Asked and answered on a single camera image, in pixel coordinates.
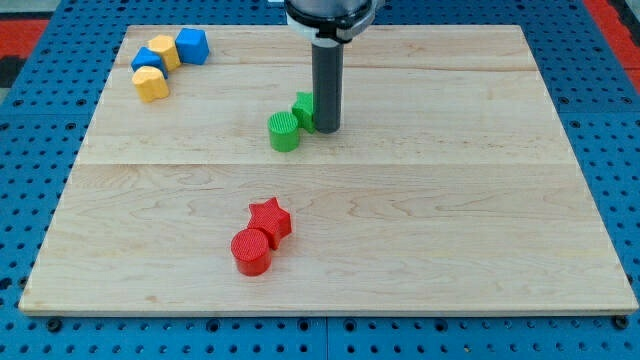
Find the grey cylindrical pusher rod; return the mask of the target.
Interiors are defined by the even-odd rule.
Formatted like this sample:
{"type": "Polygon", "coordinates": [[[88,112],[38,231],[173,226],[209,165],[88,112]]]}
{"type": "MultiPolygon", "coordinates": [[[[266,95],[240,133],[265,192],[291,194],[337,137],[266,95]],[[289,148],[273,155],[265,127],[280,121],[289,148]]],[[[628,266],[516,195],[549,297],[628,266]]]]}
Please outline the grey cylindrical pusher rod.
{"type": "Polygon", "coordinates": [[[343,46],[312,46],[314,126],[321,133],[339,130],[342,109],[343,46]]]}

